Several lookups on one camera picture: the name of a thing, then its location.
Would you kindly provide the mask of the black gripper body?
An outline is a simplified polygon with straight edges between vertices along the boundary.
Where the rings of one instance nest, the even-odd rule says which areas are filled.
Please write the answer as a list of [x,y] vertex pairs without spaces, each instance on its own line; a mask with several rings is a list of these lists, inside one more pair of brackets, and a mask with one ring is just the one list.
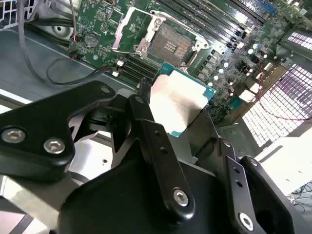
[[58,216],[59,234],[231,234],[225,196],[209,172],[181,162],[195,198],[195,215],[174,224],[161,210],[139,158],[74,190]]

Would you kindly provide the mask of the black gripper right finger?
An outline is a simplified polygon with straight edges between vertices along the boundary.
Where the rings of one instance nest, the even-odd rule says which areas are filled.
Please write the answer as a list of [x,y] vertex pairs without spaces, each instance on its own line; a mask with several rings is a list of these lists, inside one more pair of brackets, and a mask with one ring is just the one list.
[[238,158],[222,138],[207,109],[188,126],[197,165],[219,181],[218,209],[230,234],[302,234],[304,218],[291,205],[263,167],[251,156]]

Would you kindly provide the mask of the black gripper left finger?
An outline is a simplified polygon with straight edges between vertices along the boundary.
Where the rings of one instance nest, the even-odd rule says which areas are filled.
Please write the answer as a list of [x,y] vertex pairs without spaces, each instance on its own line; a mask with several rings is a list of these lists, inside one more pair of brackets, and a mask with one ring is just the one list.
[[74,144],[95,130],[112,134],[118,166],[139,158],[161,210],[173,223],[195,214],[195,200],[165,129],[139,95],[123,97],[91,81],[0,116],[0,171],[36,181],[63,178]]

